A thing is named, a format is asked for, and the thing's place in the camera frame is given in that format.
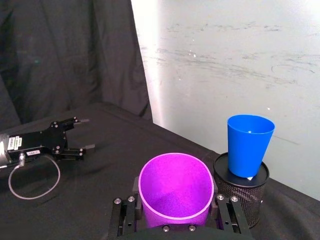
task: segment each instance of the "gray wall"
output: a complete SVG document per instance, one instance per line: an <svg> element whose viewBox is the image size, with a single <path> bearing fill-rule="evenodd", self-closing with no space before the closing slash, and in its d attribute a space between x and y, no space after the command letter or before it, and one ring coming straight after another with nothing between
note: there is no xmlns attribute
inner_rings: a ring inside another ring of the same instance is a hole
<svg viewBox="0 0 320 240"><path fill-rule="evenodd" d="M228 117L266 116L271 177L320 200L320 1L132 6L154 122L223 153Z"/></svg>

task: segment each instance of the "blue plastic cup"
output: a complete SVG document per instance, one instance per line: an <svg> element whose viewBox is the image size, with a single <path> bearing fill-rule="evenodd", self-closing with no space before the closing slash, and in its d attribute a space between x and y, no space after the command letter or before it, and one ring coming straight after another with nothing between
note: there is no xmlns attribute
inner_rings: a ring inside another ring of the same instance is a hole
<svg viewBox="0 0 320 240"><path fill-rule="evenodd" d="M257 175L275 124L261 116L235 115L228 119L228 168L236 176Z"/></svg>

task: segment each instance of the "black mesh pencil holder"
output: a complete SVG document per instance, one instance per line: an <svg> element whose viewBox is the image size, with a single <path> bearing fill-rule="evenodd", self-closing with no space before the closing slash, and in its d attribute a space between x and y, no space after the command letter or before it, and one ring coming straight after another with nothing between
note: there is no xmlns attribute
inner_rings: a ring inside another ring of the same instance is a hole
<svg viewBox="0 0 320 240"><path fill-rule="evenodd" d="M229 171L228 153L224 153L215 160L213 169L218 194L228 198L236 196L241 203L246 221L252 228L260 219L265 184L269 178L267 166L262 163L258 174L252 180L238 177Z"/></svg>

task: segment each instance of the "table surface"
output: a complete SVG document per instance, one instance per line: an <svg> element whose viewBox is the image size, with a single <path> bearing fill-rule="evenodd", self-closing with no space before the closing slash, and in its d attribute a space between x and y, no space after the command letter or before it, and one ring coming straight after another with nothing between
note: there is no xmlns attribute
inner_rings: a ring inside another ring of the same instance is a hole
<svg viewBox="0 0 320 240"><path fill-rule="evenodd" d="M58 187L37 200L20 200L9 191L11 169L0 171L1 239L102 240L107 237L112 201L126 198L133 181L151 158L170 152L191 154L213 172L214 151L141 119L114 105L98 103L5 131L20 134L47 128L51 121L77 116L89 123L67 132L70 147L95 144L84 161L61 161ZM20 194L49 188L57 173L45 159L28 163L12 178ZM259 223L251 229L257 240L320 239L320 202L270 179Z"/></svg>

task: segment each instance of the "cable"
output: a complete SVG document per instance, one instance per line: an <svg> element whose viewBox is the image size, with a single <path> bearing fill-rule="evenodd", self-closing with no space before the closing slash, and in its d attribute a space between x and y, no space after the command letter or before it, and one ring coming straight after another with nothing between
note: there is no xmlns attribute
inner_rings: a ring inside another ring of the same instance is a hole
<svg viewBox="0 0 320 240"><path fill-rule="evenodd" d="M13 190L12 185L11 185L12 175L13 175L14 172L20 167L20 166L18 165L18 166L16 166L16 167L12 170L12 172L11 172L10 175L9 175L9 180L8 180L9 189L10 189L11 193L12 193L13 195L15 195L17 198L23 199L23 200L35 200L35 199L39 199L39 198L47 195L48 193L50 193L50 192L51 192L53 189L55 189L55 187L58 185L58 183L59 183L59 181L60 181L60 168L59 168L58 164L57 164L52 158L48 157L47 155L43 155L43 157L45 157L45 158L49 159L51 162L53 162L53 164L55 165L55 167L56 167L56 169L57 169L57 171L58 171L58 178L57 178L55 184L53 185L52 188L50 188L48 191L46 191L45 193L43 193L43 194L41 194L41 195L39 195L39 196L35 196L35 197L24 197L24 196L18 195L18 194Z"/></svg>

